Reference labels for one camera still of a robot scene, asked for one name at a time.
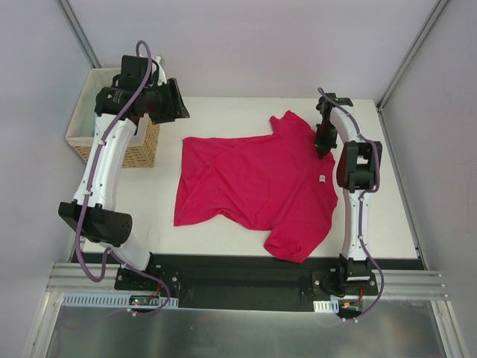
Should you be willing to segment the pink t shirt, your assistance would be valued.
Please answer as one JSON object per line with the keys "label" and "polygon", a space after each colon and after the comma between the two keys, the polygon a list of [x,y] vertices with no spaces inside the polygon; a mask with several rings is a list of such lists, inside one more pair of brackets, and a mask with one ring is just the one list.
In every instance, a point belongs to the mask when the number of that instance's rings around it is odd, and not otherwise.
{"label": "pink t shirt", "polygon": [[315,132],[296,113],[269,122],[268,135],[183,140],[174,226],[222,215],[267,231],[273,257],[302,263],[332,229],[335,160],[319,158]]}

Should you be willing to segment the wicker basket with liner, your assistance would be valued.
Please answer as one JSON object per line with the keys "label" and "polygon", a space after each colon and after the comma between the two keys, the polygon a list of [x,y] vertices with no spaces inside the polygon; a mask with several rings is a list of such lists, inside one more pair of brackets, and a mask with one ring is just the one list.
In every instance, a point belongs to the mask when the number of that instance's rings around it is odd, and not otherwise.
{"label": "wicker basket with liner", "polygon": [[[66,132],[66,141],[85,161],[89,158],[94,137],[96,95],[103,87],[108,87],[113,76],[118,73],[118,68],[90,70],[75,106]],[[159,125],[153,125],[149,116],[143,116],[139,120],[139,126],[124,155],[124,168],[154,167],[159,130]]]}

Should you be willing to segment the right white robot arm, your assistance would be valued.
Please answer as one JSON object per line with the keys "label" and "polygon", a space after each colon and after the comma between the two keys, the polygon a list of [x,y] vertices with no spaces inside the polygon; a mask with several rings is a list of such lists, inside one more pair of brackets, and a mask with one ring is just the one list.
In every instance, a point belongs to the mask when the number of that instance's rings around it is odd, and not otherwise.
{"label": "right white robot arm", "polygon": [[374,259],[368,248],[370,197],[380,187],[382,144],[364,136],[354,116],[350,98],[318,89],[316,109],[322,116],[317,125],[315,147],[320,159],[343,148],[336,169],[336,183],[343,189],[345,204],[344,243],[338,267],[320,281],[320,287],[338,297],[353,294],[374,279]]}

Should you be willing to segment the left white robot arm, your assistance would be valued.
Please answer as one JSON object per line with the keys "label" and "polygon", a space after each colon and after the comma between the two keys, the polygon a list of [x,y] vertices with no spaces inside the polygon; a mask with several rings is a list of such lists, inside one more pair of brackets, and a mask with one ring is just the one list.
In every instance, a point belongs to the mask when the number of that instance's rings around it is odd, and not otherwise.
{"label": "left white robot arm", "polygon": [[153,125],[187,119],[189,112],[175,78],[167,78],[160,57],[125,55],[110,85],[97,91],[92,148],[79,187],[60,203],[61,219],[75,232],[134,269],[131,280],[142,290],[157,283],[151,253],[133,235],[133,219],[116,211],[119,172],[142,118]]}

